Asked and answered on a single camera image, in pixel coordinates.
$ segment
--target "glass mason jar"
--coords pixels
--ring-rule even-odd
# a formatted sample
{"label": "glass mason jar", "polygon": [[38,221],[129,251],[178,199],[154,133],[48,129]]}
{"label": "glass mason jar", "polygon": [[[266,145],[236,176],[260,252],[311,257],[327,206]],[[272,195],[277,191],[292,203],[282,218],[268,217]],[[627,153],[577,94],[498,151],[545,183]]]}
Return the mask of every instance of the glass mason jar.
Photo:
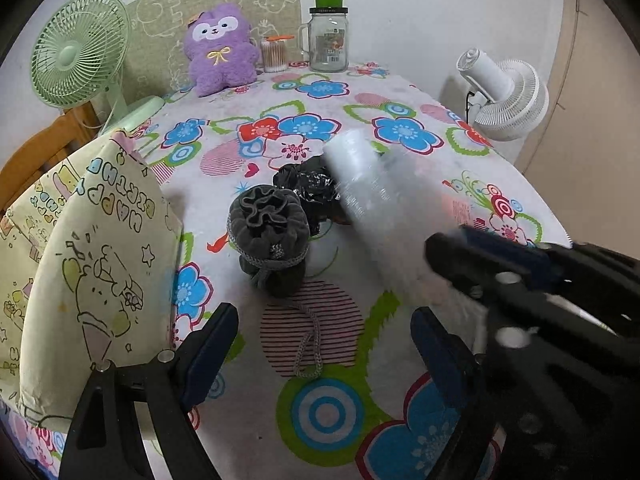
{"label": "glass mason jar", "polygon": [[[298,47],[309,56],[311,70],[342,72],[347,70],[347,7],[312,7],[311,21],[298,29]],[[305,50],[302,31],[308,31],[309,50]]]}

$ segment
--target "wooden door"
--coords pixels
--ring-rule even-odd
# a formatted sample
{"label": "wooden door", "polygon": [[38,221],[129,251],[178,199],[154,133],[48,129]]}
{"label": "wooden door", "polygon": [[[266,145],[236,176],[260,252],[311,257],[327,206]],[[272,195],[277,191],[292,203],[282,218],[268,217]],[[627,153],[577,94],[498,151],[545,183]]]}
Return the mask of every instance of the wooden door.
{"label": "wooden door", "polygon": [[524,175],[570,236],[640,259],[640,55],[602,0],[578,0],[558,104]]}

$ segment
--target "wooden chair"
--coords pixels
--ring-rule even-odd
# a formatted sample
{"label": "wooden chair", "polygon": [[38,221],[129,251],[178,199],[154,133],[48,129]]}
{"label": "wooden chair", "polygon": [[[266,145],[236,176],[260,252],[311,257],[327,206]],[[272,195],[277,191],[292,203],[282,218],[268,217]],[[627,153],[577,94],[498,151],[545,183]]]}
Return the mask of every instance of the wooden chair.
{"label": "wooden chair", "polygon": [[27,140],[0,171],[0,216],[47,170],[91,141],[99,126],[91,103],[65,110],[51,126]]}

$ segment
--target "green desk fan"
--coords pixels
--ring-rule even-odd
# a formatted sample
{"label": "green desk fan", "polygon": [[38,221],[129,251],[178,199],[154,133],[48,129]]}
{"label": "green desk fan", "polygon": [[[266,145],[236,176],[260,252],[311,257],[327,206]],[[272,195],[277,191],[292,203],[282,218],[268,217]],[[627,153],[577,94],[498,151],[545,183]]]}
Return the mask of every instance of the green desk fan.
{"label": "green desk fan", "polygon": [[73,108],[105,92],[111,114],[101,133],[132,132],[164,105],[150,96],[127,107],[120,83],[129,41],[129,17],[120,0],[71,0],[40,33],[31,54],[31,82],[38,97]]}

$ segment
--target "table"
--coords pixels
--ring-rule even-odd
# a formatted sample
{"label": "table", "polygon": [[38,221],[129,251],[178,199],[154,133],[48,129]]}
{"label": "table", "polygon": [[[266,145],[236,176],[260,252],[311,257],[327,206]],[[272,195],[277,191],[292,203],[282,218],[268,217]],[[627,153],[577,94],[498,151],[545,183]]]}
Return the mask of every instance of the table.
{"label": "table", "polygon": [[[186,89],[166,102],[132,136],[184,221],[172,344],[222,301],[240,317],[209,398],[190,413],[222,478],[423,479],[458,414],[443,405],[411,342],[413,309],[385,290],[352,227],[323,223],[291,299],[320,320],[324,370],[318,380],[295,377],[295,352],[311,322],[241,272],[226,234],[231,201],[360,128],[379,152],[399,144],[429,164],[458,222],[516,243],[568,245],[558,220],[490,142],[372,62],[335,75],[294,63],[248,86],[205,98]],[[303,364],[312,364],[310,349]],[[25,453],[55,478],[64,436],[8,418]],[[491,476],[501,443],[492,442],[478,478]],[[145,447],[156,478],[169,479],[158,444]]]}

